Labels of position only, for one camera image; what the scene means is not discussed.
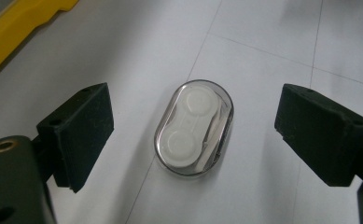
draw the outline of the tiled surface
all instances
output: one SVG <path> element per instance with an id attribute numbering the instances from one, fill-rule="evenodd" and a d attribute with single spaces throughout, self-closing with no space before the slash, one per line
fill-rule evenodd
<path id="1" fill-rule="evenodd" d="M 314 67 L 363 82 L 363 1 L 324 0 Z"/>
<path id="2" fill-rule="evenodd" d="M 74 92 L 107 82 L 116 129 L 82 191 L 49 181 L 58 223 L 357 223 L 360 180 L 327 187 L 273 123 L 286 82 L 363 115 L 362 18 L 363 0 L 81 0 L 0 70 L 0 137 L 35 137 Z M 223 161 L 185 179 L 153 160 L 152 139 L 196 78 L 223 86 L 235 115 Z"/>
<path id="3" fill-rule="evenodd" d="M 213 35 L 313 64 L 321 0 L 224 0 Z"/>

